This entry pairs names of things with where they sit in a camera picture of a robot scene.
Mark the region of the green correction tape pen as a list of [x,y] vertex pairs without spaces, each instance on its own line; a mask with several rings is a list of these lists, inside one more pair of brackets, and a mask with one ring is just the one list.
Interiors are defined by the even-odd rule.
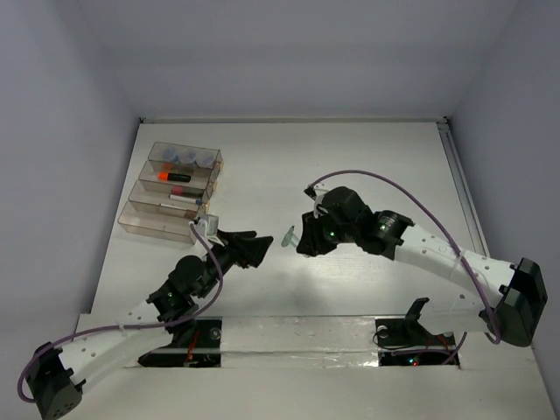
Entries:
[[295,233],[295,227],[291,226],[281,240],[281,247],[293,247],[295,249],[298,246],[299,242],[300,238]]

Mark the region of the blue cap white marker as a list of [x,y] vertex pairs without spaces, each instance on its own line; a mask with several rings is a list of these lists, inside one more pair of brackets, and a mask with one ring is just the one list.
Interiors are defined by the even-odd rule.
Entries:
[[200,206],[200,205],[204,204],[202,199],[195,199],[195,198],[192,198],[192,197],[186,197],[186,196],[182,196],[182,195],[169,194],[168,198],[169,198],[169,200],[189,203],[189,204],[193,204],[193,205],[197,205],[197,206]]

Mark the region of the pink cap black highlighter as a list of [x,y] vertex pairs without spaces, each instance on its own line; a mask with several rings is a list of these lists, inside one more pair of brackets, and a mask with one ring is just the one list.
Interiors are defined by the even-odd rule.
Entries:
[[174,186],[171,189],[171,194],[182,195],[182,196],[192,197],[192,198],[201,198],[204,192],[197,189],[186,188],[182,186]]

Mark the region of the clear clip tub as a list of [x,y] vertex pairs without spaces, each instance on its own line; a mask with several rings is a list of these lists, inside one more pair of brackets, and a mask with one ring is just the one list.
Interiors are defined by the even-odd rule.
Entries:
[[200,168],[213,169],[215,154],[210,151],[199,151],[195,158],[195,163]]
[[194,148],[183,149],[178,154],[178,161],[182,165],[196,165],[198,150]]

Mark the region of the orange cap black highlighter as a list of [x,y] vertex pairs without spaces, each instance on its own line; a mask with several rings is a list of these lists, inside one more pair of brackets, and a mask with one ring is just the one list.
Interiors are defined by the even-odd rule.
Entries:
[[191,181],[191,177],[189,175],[174,173],[174,172],[161,171],[157,175],[157,177],[163,181],[184,182],[184,183],[189,183]]

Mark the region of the clear tub of clips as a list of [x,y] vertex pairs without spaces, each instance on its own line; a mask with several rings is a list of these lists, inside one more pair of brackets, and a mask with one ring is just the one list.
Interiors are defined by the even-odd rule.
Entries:
[[167,148],[161,152],[160,158],[166,163],[175,163],[178,161],[178,152],[175,148]]

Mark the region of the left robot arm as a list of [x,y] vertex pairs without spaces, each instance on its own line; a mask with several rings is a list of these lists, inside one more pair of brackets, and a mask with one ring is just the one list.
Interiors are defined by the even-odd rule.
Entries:
[[17,380],[20,399],[42,418],[60,419],[114,370],[157,347],[188,343],[195,319],[221,294],[225,274],[234,266],[258,267],[273,242],[254,231],[216,230],[208,240],[197,227],[191,230],[205,255],[182,257],[157,290],[113,324],[39,346]]

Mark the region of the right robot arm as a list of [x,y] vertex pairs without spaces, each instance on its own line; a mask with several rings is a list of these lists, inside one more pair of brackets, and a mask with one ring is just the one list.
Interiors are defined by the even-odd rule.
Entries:
[[296,251],[324,256],[352,243],[367,254],[407,264],[460,287],[465,298],[429,312],[428,296],[418,297],[407,312],[378,326],[389,347],[412,347],[431,335],[483,332],[515,347],[529,347],[548,302],[540,266],[528,258],[518,263],[494,260],[431,234],[410,218],[374,212],[345,186],[305,194],[314,204],[302,216]]

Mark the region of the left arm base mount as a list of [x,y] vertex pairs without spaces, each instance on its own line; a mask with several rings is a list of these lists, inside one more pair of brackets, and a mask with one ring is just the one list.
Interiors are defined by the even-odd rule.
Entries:
[[176,334],[171,343],[138,358],[143,368],[219,368],[222,318],[198,318]]

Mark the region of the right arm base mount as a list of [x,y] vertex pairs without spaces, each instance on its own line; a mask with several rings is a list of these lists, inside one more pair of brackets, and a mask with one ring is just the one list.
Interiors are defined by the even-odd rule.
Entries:
[[434,335],[419,324],[421,311],[429,301],[427,297],[418,298],[402,317],[375,321],[372,341],[381,367],[460,365],[459,356],[452,355],[456,349],[454,335]]

